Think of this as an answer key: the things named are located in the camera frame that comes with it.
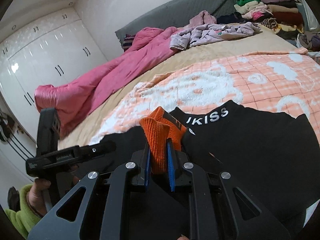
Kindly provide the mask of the left hand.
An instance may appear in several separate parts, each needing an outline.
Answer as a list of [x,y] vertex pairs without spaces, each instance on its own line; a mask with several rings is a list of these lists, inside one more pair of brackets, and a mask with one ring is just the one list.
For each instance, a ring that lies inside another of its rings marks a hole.
[[43,217],[47,213],[43,191],[49,189],[51,182],[43,178],[36,178],[27,194],[27,201],[35,213]]

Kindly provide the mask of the green sleeve forearm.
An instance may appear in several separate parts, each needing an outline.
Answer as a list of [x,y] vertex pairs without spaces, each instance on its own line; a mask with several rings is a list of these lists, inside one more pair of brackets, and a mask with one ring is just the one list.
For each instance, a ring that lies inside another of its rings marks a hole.
[[11,221],[15,229],[27,239],[31,229],[41,220],[41,216],[33,211],[27,201],[27,194],[32,184],[25,185],[20,191],[20,211],[5,209],[8,219]]

